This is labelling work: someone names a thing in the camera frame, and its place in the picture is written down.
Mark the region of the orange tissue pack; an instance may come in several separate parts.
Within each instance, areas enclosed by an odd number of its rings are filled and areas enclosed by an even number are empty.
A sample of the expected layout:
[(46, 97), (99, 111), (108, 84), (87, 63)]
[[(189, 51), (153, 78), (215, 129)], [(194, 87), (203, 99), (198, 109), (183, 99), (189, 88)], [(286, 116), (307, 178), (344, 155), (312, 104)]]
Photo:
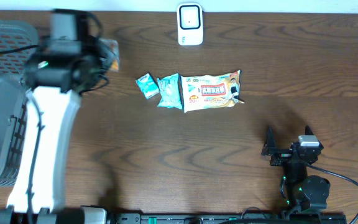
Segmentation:
[(120, 68), (119, 44), (112, 39), (101, 39), (103, 50), (103, 67), (111, 72), (118, 72)]

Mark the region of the teal wet wipes pack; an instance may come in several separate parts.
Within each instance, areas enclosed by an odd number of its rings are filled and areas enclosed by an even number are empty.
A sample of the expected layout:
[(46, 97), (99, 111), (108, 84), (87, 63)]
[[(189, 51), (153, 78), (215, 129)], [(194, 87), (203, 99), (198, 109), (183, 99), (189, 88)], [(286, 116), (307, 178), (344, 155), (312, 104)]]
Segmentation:
[(157, 79), (161, 94), (161, 100), (157, 105), (158, 107), (183, 109), (178, 84), (179, 77), (179, 74), (176, 73), (162, 79)]

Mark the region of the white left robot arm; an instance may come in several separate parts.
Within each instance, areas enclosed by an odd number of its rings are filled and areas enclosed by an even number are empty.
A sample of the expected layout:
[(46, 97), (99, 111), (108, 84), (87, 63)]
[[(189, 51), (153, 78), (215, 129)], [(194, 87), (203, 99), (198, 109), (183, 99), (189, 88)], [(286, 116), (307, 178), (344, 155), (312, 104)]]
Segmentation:
[(21, 164), (0, 223), (57, 221), (65, 210), (65, 166), (83, 93), (119, 68), (115, 40), (51, 39), (26, 61), (27, 123)]

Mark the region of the small teal tissue pack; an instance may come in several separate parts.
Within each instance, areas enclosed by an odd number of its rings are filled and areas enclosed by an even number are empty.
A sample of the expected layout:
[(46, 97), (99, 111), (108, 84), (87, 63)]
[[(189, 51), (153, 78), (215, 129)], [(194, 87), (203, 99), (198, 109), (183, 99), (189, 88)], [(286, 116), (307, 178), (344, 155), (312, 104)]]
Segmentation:
[(135, 82), (146, 99), (160, 93), (158, 85), (149, 73), (146, 73), (142, 77), (138, 78)]

